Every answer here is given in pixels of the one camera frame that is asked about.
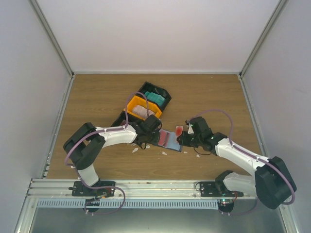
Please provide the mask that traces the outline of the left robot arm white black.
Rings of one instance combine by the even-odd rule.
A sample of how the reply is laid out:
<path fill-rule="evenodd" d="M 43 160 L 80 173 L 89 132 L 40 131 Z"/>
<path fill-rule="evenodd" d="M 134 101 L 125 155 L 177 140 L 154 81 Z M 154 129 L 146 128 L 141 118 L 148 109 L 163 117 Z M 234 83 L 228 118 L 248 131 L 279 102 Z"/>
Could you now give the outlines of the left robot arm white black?
<path fill-rule="evenodd" d="M 101 128 L 85 123 L 63 145 L 67 154 L 65 165 L 77 171 L 83 190 L 95 196 L 100 191 L 100 179 L 93 164 L 100 151 L 108 146 L 132 143 L 145 149 L 156 140 L 161 126 L 154 115 L 139 124 L 130 122 L 118 127 Z"/>

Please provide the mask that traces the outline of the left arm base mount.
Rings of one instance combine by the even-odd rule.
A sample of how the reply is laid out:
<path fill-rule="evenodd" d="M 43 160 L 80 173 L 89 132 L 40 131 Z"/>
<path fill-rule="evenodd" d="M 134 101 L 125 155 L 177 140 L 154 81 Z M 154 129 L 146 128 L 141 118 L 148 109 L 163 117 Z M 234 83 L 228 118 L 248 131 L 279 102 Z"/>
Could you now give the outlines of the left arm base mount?
<path fill-rule="evenodd" d="M 93 187 L 108 186 L 108 188 L 91 189 L 84 186 L 81 181 L 75 181 L 73 186 L 69 187 L 69 190 L 71 190 L 71 195 L 74 197 L 108 198 L 114 196 L 115 191 L 111 187 L 115 186 L 115 184 L 114 181 L 98 181 Z"/>

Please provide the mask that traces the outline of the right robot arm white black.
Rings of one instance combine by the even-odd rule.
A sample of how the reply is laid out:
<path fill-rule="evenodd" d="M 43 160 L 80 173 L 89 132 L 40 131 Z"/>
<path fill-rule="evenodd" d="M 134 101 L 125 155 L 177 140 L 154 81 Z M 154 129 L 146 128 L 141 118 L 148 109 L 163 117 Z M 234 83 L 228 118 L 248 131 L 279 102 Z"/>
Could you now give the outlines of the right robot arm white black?
<path fill-rule="evenodd" d="M 191 119 L 187 126 L 188 129 L 176 139 L 180 145 L 201 147 L 248 172 L 248 175 L 241 175 L 227 170 L 220 174 L 215 180 L 215 191 L 219 196 L 225 197 L 232 191 L 242 192 L 256 197 L 269 209 L 294 202 L 297 187 L 281 158 L 268 158 L 246 150 L 225 134 L 214 133 L 200 116 Z"/>

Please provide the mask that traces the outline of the red circle white card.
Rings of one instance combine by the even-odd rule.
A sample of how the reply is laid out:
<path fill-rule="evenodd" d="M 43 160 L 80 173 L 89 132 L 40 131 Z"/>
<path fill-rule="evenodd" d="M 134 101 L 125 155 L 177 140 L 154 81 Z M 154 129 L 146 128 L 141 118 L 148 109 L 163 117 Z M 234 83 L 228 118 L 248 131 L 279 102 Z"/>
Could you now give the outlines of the red circle white card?
<path fill-rule="evenodd" d="M 159 141 L 158 145 L 162 147 L 167 147 L 167 144 L 169 142 L 170 138 L 170 132 L 166 130 L 160 130 L 159 131 Z"/>

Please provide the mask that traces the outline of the navy blue card holder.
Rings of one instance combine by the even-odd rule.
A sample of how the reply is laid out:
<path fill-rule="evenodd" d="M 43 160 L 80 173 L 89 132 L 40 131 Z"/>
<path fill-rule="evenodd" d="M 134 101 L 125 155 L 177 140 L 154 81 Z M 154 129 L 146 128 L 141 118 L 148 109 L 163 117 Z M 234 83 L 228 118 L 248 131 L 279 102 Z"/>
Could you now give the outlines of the navy blue card holder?
<path fill-rule="evenodd" d="M 165 149 L 168 149 L 168 150 L 174 150 L 174 151 L 177 151 L 177 152 L 181 152 L 182 151 L 182 146 L 177 142 L 176 140 L 176 136 L 175 136 L 175 132 L 170 132 L 170 138 L 169 138 L 169 142 L 167 144 L 167 147 L 162 147 L 162 146 L 159 146 L 159 147 L 162 147 L 162 148 L 165 148 Z"/>

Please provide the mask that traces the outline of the black bin with red cards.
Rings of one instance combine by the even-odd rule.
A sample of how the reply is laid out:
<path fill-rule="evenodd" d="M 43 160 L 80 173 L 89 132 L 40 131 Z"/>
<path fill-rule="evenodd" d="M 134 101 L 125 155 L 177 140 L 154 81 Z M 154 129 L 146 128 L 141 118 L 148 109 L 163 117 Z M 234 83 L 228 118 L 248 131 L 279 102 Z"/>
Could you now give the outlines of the black bin with red cards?
<path fill-rule="evenodd" d="M 129 122 L 138 122 L 139 118 L 135 117 L 134 115 L 127 113 L 128 121 Z M 112 123 L 112 127 L 117 127 L 126 124 L 126 112 L 122 111 L 117 119 Z"/>

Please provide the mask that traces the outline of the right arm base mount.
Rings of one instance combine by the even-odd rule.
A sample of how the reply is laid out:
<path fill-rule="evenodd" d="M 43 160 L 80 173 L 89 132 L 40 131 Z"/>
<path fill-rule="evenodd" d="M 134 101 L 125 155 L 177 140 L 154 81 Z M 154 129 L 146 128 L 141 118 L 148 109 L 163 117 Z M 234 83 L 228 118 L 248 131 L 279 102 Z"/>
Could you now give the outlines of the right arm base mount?
<path fill-rule="evenodd" d="M 201 197 L 243 197 L 243 192 L 229 191 L 224 185 L 215 181 L 197 182 L 194 189 L 200 192 Z"/>

